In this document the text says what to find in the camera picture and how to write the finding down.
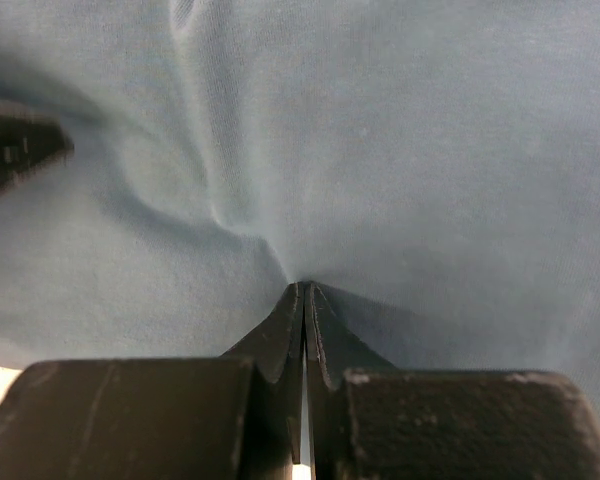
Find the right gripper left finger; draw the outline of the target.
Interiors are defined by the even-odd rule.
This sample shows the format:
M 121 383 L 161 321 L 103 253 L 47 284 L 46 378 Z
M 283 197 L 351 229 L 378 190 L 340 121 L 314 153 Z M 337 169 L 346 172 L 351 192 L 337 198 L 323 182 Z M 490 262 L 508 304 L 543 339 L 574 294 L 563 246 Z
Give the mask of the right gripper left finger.
M 244 465 L 292 465 L 300 459 L 304 287 L 286 287 L 271 313 L 224 353 L 253 362 L 243 434 Z

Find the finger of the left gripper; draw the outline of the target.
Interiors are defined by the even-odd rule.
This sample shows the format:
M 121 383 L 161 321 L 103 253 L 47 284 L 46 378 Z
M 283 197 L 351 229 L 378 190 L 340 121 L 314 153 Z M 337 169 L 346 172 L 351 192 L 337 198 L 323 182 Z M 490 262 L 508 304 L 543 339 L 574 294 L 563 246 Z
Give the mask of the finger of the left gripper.
M 0 99 L 0 195 L 73 152 L 72 139 L 54 118 Z

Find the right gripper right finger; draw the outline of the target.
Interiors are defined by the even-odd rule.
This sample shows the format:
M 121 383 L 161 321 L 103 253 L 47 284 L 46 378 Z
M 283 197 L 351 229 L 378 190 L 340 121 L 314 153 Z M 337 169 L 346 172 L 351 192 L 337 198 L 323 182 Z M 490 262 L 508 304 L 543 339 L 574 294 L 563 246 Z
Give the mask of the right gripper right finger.
M 340 321 L 320 287 L 304 285 L 304 345 L 311 473 L 314 479 L 338 479 L 338 463 L 350 464 L 350 414 L 345 372 L 393 370 Z

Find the blue-grey t shirt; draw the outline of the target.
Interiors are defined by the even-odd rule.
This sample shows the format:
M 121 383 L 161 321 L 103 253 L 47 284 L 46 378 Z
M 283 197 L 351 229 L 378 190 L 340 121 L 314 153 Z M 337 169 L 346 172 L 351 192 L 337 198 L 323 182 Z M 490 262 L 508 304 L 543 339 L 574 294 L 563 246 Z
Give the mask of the blue-grey t shirt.
M 0 94 L 75 143 L 0 197 L 0 365 L 216 354 L 312 280 L 600 414 L 600 1 L 0 1 Z

